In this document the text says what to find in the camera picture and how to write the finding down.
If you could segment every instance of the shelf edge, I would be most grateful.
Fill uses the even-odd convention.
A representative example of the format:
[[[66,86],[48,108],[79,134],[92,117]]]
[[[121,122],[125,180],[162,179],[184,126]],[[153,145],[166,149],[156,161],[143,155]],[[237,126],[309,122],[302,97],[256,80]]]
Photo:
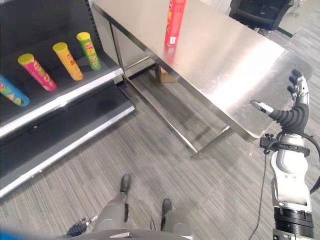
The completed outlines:
[[[89,91],[95,89],[96,87],[105,84],[115,77],[120,76],[123,74],[123,70],[119,67],[118,69],[103,75],[97,78],[94,81],[89,82],[88,84],[81,86],[73,91],[70,91],[62,96],[58,96],[56,99],[48,102],[27,114],[7,123],[6,125],[0,127],[0,139],[4,136],[8,135],[9,133],[17,130],[18,128],[30,123],[31,121],[44,116],[50,112],[53,112],[59,108],[64,107],[66,104],[70,103],[71,101],[75,100],[76,98],[88,93]]]
[[[16,180],[9,183],[4,188],[0,189],[0,199],[3,198],[5,195],[7,195],[12,190],[14,190],[15,188],[17,188],[18,186],[20,186],[21,184],[23,184],[24,182],[26,182],[27,180],[33,178],[36,174],[42,173],[42,171],[44,169],[46,169],[47,167],[49,167],[50,165],[52,165],[53,163],[58,161],[60,158],[62,158],[66,154],[70,153],[75,148],[79,147],[80,145],[82,145],[83,143],[88,141],[89,139],[93,138],[97,134],[101,133],[103,130],[110,127],[112,124],[116,123],[117,121],[121,120],[122,118],[126,117],[127,115],[129,115],[130,113],[132,113],[134,111],[135,111],[135,107],[130,106],[129,108],[127,108],[126,110],[124,110],[120,114],[118,114],[115,117],[111,118],[110,120],[106,121],[105,123],[98,126],[97,128],[89,131],[87,134],[85,134],[84,136],[82,136],[78,140],[74,141],[70,145],[68,145],[65,148],[63,148],[62,150],[58,151],[56,154],[49,157],[47,160],[43,161],[42,163],[40,163],[36,167],[32,168],[31,170],[29,170],[25,174],[21,175]]]

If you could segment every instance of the stainless steel table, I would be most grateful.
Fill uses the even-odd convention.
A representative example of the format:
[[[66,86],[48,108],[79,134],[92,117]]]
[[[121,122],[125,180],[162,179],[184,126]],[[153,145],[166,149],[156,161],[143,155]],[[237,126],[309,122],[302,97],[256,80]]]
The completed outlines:
[[[95,1],[95,8],[110,22],[122,68],[114,28],[178,78],[179,83],[226,123],[218,137],[198,151],[150,102],[198,155],[233,132],[246,141],[262,136],[272,120],[254,109],[250,100],[261,100],[281,109],[291,99],[287,91],[291,70],[299,69],[310,78],[311,66],[199,0],[187,1],[178,44],[167,47],[164,39],[168,3],[167,0]],[[123,77],[142,94],[125,75]]]

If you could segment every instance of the shelf unit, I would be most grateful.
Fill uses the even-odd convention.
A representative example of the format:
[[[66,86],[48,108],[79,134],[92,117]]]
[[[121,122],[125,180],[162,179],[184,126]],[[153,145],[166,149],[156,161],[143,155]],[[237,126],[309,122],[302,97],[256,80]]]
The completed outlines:
[[[103,50],[89,0],[0,2],[1,74],[30,104],[0,96],[0,198],[124,119],[134,105],[114,84],[123,70]],[[101,62],[93,71],[76,39],[90,33]],[[84,78],[74,81],[52,46],[65,42]],[[32,53],[57,83],[49,92],[17,62]]]

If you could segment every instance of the red chip can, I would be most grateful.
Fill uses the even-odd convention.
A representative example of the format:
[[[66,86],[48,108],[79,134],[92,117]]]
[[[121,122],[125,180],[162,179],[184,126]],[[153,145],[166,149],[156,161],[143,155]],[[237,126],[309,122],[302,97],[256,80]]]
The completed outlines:
[[[167,46],[171,47],[177,45],[186,2],[187,0],[170,0],[164,39],[164,43]]]

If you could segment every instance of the cardboard box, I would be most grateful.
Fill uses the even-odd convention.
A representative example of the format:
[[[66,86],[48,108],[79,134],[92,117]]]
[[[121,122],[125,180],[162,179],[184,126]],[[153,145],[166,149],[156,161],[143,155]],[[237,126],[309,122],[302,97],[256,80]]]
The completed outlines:
[[[158,73],[159,73],[159,79],[160,83],[166,84],[166,83],[177,83],[178,81],[170,76],[169,73],[166,72],[162,67],[158,67]]]

